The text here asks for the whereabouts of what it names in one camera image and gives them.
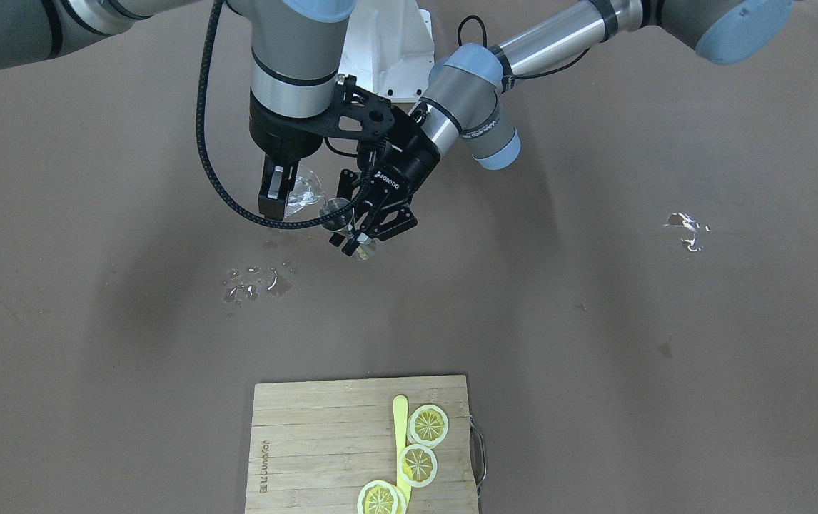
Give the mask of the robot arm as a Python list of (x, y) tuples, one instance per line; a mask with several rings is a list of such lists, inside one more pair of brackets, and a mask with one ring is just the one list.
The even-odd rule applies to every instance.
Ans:
[(376, 241), (418, 224), (415, 192), (459, 140), (487, 170), (519, 155), (519, 131), (500, 94), (521, 81), (572, 67), (618, 33), (659, 26), (716, 65), (764, 48), (787, 23), (791, 1), (579, 1), (511, 39), (468, 43), (435, 63), (411, 110), (396, 110), (382, 143), (360, 143), (359, 171), (344, 171), (321, 209), (323, 227), (344, 254), (367, 259)]
[[(120, 49), (135, 63), (164, 67), (178, 52), (157, 43), (167, 36), (193, 48), (195, 32), (184, 14), (206, 14), (195, 107), (198, 153), (214, 190), (241, 217), (264, 226), (294, 228), (286, 205), (299, 162), (321, 145), (320, 120), (332, 104), (353, 1), (0, 1), (0, 71), (66, 58), (93, 48)], [(239, 204), (220, 182), (208, 155), (206, 107), (216, 38), (225, 10), (251, 29), (251, 133), (262, 150), (258, 210)]]

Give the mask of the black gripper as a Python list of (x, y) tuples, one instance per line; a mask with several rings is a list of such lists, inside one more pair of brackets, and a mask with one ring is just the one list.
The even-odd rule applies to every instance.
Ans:
[(258, 196), (258, 212), (272, 221), (286, 215), (289, 195), (297, 178), (297, 160), (320, 149), (322, 136), (303, 128), (302, 119), (289, 118), (249, 97), (249, 131), (253, 142), (263, 150), (263, 173)]
[[(336, 211), (347, 215), (345, 206), (359, 198), (351, 208), (355, 228), (372, 238), (377, 250), (377, 243), (418, 224), (407, 205), (440, 163), (440, 150), (418, 123), (395, 123), (387, 130), (370, 127), (361, 134), (356, 150), (360, 171), (341, 169)], [(343, 243), (335, 247), (351, 257), (358, 245)]]

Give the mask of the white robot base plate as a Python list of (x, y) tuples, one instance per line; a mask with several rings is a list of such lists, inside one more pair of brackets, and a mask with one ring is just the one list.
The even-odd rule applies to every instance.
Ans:
[(428, 87), (434, 52), (430, 13), (416, 1), (358, 1), (338, 71), (396, 104), (414, 104)]

